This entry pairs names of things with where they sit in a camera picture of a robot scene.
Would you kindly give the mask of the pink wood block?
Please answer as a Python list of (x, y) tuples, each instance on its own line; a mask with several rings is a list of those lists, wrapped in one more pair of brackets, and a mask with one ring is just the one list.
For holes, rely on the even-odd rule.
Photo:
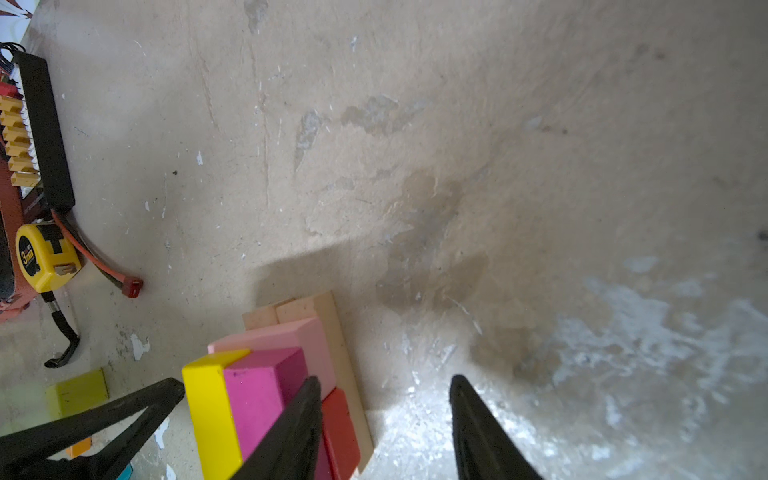
[(323, 324), (318, 317), (232, 334), (207, 346), (209, 354), (249, 349), (265, 351), (301, 348), (310, 376), (316, 376), (324, 400), (337, 386), (336, 374)]

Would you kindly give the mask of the red wood block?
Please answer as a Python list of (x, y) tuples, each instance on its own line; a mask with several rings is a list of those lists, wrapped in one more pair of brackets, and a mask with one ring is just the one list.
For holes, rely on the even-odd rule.
[(322, 401), (316, 479), (351, 479), (361, 460), (346, 395), (335, 388)]

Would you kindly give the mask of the natural wood plank block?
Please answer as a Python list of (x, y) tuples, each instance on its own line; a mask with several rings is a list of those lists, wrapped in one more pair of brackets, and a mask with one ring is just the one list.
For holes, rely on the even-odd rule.
[(245, 330), (253, 330), (312, 317), (318, 317), (323, 324), (337, 383), (347, 397), (361, 453), (357, 468), (357, 473), (360, 474), (373, 456), (374, 443), (333, 293), (327, 291), (301, 299), (287, 299), (262, 306), (244, 313), (242, 320)]

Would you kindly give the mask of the magenta wood block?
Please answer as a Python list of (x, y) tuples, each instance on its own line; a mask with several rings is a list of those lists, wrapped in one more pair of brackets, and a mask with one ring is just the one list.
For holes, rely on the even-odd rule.
[(253, 351), (224, 369), (243, 459), (259, 446), (308, 376), (298, 347)]

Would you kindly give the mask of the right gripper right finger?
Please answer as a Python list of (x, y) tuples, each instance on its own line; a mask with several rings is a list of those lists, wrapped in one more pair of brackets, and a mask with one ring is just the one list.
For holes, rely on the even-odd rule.
[(452, 378), (449, 402), (459, 479), (543, 479), (465, 376)]

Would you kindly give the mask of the yellow wood block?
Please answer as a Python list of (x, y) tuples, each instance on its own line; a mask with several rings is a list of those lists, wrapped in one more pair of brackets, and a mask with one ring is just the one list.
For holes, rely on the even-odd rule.
[(208, 354), (182, 369), (204, 479), (230, 479), (243, 463), (224, 371), (247, 349)]

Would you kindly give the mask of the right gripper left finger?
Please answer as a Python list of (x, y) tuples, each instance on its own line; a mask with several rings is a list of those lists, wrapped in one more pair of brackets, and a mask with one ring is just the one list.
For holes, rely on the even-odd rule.
[(320, 394), (319, 380), (315, 376), (305, 379), (231, 479), (313, 479), (322, 436)]

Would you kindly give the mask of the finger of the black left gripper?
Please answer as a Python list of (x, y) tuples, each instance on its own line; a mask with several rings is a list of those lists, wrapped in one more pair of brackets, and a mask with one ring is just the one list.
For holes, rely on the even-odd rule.
[[(117, 479), (184, 399), (185, 387), (166, 378), (97, 408), (1, 438), (3, 479)], [(133, 415), (138, 418), (97, 454), (53, 455)]]

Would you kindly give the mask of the lime green cube block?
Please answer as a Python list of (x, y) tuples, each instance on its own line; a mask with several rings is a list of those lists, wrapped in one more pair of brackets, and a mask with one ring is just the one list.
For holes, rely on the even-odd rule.
[(109, 400), (102, 368), (48, 386), (45, 390), (51, 420), (78, 415)]

